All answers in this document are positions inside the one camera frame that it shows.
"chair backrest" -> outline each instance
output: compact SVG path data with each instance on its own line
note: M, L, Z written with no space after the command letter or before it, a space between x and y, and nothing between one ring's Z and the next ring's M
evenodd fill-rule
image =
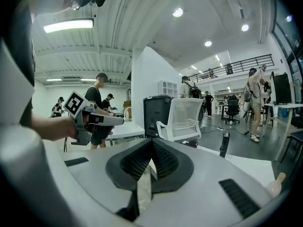
M167 125L171 125L175 130L194 127L198 122L202 102L203 100L198 98L173 99Z
M229 99L228 103L228 113L238 113L239 111L239 100L238 99Z

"man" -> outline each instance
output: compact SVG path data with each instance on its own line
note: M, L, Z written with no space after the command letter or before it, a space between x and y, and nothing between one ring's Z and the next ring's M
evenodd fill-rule
M102 108L103 108L103 110L107 111L108 109L111 109L109 101L112 100L112 99L115 99L115 98L110 93L110 94L107 95L107 98L102 101Z
M189 96L190 96L189 89L194 86L195 86L195 84L193 82L189 81L187 76L183 76L182 85L181 85L180 92L179 92L179 94L181 94L181 98L189 98Z
M62 102L64 102L64 99L61 96L58 99L58 103L56 103L55 106L53 107L53 116L54 117L61 117L61 114L62 114Z
M263 88L264 88L264 92L266 93L267 91L271 91L271 85L268 81L265 81L264 79L260 79L260 84L263 85ZM271 97L270 95L266 98L264 98L264 104L269 104L270 103L270 100L271 100ZM266 118L267 118L267 114L268 114L268 109L269 109L269 106L264 106L264 109L265 109L265 115L266 115ZM274 109L273 107L270 107L270 117L274 117Z
M11 16L4 41L20 71L35 85L35 56L31 39L31 26L38 15L60 13L83 7L91 0L19 0ZM28 103L20 124L34 129L42 139L59 140L76 137L76 125L72 117L44 118L32 114L32 102Z
M212 102L214 100L214 97L208 94L208 91L205 92L205 100L206 100L206 108L207 108L207 116L212 117Z
M91 87L89 87L89 89L87 90L87 92L85 94L85 98L87 100L89 100L91 103L94 103L98 106L97 113L104 114L104 115L110 115L110 114L107 111L102 109L103 104L102 104L99 88L102 88L104 83L107 83L107 82L108 82L107 75L104 73L99 73L96 76L96 81L94 82L94 84ZM93 132L93 135L90 140L90 142L91 142L90 149L97 149L98 146L100 148L105 147L105 138L107 137L107 135L104 135L101 132L101 130L102 130L102 128L98 128L95 132Z

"recessed light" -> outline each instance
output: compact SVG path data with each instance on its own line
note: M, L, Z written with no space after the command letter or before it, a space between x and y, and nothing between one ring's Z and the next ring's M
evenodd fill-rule
M286 17L286 22L291 22L293 20L293 16L289 15Z
M248 25L243 25L242 26L242 31L248 31L250 27Z
M81 78L81 81L95 81L96 79Z
M46 79L47 81L62 81L61 78L51 78L51 79Z
M183 14L182 8L178 8L172 15L175 17L180 17Z
M46 33L51 33L55 31L72 29L72 28L92 28L94 26L93 19L72 19L56 24L51 24L44 26L43 29Z
M206 47L209 47L212 45L212 42L211 41L206 41L205 44L204 44Z

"computer monitor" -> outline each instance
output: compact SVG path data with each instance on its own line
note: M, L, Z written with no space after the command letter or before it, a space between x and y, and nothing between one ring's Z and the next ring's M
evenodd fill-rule
M273 82L275 85L276 92L276 103L275 104L289 104L292 102L292 95L290 91L290 85L287 74L275 76L271 73Z

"white office chair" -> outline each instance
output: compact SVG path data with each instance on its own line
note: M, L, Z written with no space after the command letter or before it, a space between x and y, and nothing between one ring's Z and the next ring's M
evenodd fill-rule
M167 125L157 121L158 134L169 141L201 137L198 116L202 100L197 98L176 98L171 101Z

